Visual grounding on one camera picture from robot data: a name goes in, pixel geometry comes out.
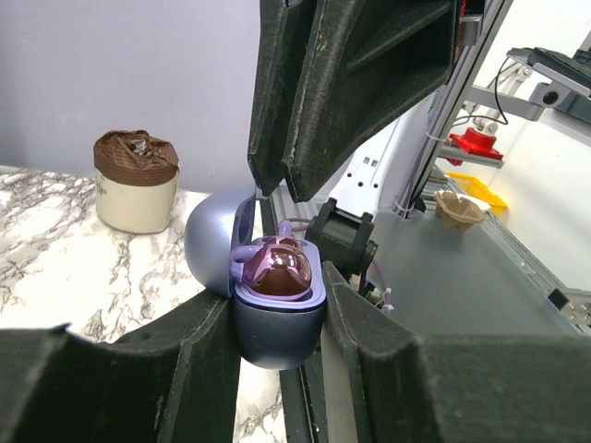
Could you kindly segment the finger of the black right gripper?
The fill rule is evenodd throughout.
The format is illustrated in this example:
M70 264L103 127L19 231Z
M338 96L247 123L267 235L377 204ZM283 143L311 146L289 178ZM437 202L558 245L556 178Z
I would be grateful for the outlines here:
M310 200L354 151L452 71L457 1L321 1L283 156L293 201Z
M312 91L312 53L321 1L261 1L260 38L247 162L263 195L285 181L293 197L312 197L308 158L319 143Z

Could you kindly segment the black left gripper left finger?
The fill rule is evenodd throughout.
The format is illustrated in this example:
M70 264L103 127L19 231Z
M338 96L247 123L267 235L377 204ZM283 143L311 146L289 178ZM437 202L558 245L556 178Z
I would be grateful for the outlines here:
M228 300L208 291L113 343L1 333L5 442L229 442L240 356Z

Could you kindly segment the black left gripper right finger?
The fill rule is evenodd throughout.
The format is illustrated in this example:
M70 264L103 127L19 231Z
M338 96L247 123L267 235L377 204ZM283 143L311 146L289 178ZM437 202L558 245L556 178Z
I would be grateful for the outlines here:
M322 266L331 442L586 442L590 340L419 335Z

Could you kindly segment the purple earbud charging case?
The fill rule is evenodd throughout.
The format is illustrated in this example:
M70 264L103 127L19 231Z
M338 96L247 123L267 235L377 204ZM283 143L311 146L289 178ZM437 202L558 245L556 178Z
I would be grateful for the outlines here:
M304 364L320 339L327 300L320 252L295 235L291 220L254 237L256 201L253 186L202 200L187 218L186 263L197 281L230 300L242 357L289 370Z

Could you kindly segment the purple earbud one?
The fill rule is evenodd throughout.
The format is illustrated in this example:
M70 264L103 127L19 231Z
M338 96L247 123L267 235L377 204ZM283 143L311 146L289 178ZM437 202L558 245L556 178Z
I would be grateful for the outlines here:
M231 276L252 293L294 299L311 288L304 251L280 245L242 245L231 252Z
M279 233L277 235L270 236L265 241L265 245L288 246L294 250L301 252L304 251L302 242L293 235L292 223L288 220L284 220L279 223Z

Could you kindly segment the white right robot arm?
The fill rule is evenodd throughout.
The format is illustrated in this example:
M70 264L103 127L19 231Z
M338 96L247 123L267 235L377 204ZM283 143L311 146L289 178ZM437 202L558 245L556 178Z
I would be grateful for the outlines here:
M263 1L247 161L264 195L295 202L337 183L306 233L362 274L402 134L452 72L459 1Z

